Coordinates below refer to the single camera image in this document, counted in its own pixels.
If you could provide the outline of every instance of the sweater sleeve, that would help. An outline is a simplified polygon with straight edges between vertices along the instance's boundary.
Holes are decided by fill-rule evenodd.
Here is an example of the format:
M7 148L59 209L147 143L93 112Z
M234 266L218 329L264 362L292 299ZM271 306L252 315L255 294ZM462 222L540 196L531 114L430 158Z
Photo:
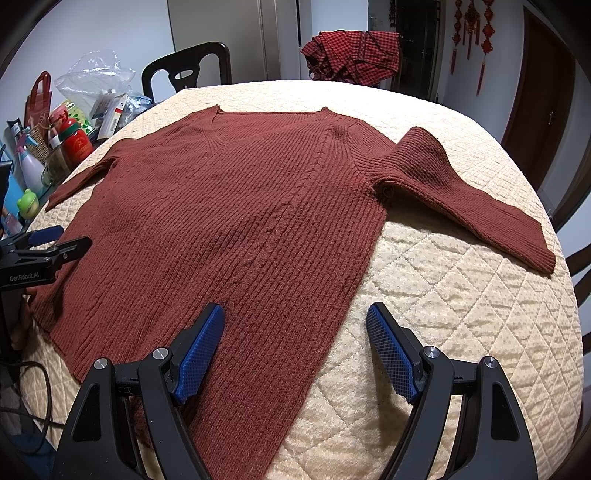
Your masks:
M359 121L349 138L354 162L378 195L384 187L410 194L539 272L554 271L540 223L464 182L425 129L413 127L395 144Z
M127 138L119 140L113 146L111 146L105 156L101 158L98 163L95 163L91 167L82 170L79 174L60 185L49 197L46 212L52 210L64 200L67 200L77 192L81 191L90 182L105 176L109 172L113 162L119 158L122 147L125 149L125 146L130 141L133 142L134 140Z

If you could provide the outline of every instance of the cable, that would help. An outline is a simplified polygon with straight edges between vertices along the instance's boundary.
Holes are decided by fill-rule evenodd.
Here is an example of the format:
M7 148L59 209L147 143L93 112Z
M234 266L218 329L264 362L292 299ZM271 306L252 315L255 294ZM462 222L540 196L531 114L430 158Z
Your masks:
M32 413L29 413L27 411L22 411L17 408L0 407L0 413L2 413L2 412L14 413L15 415L20 415L21 417L27 417L29 419L33 419L33 420L37 420L37 421L45 421L45 419L42 419L41 417L37 417L36 415L33 415ZM53 427L55 429L62 429L66 425L63 423L60 423L58 421L50 420L49 426Z
M46 389L47 389L47 411L45 414L45 419L43 419L43 428L41 429L41 440L39 441L39 445L37 445L37 447L35 447L33 450L21 450L18 449L19 452L25 454L25 455L35 455L39 450L41 450L41 448L43 447L43 444L45 443L45 437L47 435L47 430L49 429L49 425L51 422L51 412L53 411L53 405L51 402L51 385L49 383L49 375L47 375L47 370L45 369L45 367L43 365L41 365L39 362L15 362L15 363L10 363L10 362L3 362L0 361L0 365L3 365L5 367L37 367L41 369L41 372L43 373L43 377L45 378L45 385L46 385Z

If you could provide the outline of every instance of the red plaid cloth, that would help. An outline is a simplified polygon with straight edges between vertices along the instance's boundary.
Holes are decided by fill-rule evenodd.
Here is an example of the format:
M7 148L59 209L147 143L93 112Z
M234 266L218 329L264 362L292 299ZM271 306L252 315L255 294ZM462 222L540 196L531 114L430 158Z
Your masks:
M314 80L371 86L398 71L398 34L393 32L320 32L301 52Z

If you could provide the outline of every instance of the quilted bedspread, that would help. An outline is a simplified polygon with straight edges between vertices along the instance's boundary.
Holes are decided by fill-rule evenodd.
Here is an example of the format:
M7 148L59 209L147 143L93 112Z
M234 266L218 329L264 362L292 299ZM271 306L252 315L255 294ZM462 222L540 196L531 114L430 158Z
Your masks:
M261 82L184 90L118 132L76 173L99 161L121 138L142 137L217 103L227 111L315 111L327 106L363 119L394 141L415 125L423 127L443 144L466 182L539 220L557 257L554 274L541 276L419 203L392 206L334 345L265 478L379 477L410 411L393 392L379 361L372 359L365 331L368 306L383 301L424 345L435 345L450 358L499 359L524 413L539 477L547 479L570 448L580 411L581 332L558 239L533 189L501 146L460 113L409 96L332 82ZM41 212L32 228L66 227L91 193L89 186L51 212ZM53 419L64 422L78 383L38 329L27 357L48 367ZM43 417L43 376L30 369L21 387L32 412ZM460 398L455 397L432 478L446 468L459 410ZM50 430L54 445L59 435L59 430ZM143 448L143 453L156 478L153 452Z

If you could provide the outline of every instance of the brown knit sweater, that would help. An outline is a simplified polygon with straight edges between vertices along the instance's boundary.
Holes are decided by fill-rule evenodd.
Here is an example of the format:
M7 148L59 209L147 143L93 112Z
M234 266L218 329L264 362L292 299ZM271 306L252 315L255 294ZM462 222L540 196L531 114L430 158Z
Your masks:
M368 265L382 187L554 268L540 224L461 181L421 128L396 145L326 108L215 106L117 142L48 209L105 173L63 238L89 235L92 248L39 289L34 314L82 380L96 358L140 359L220 303L226 329L188 412L217 480L259 479L277 451Z

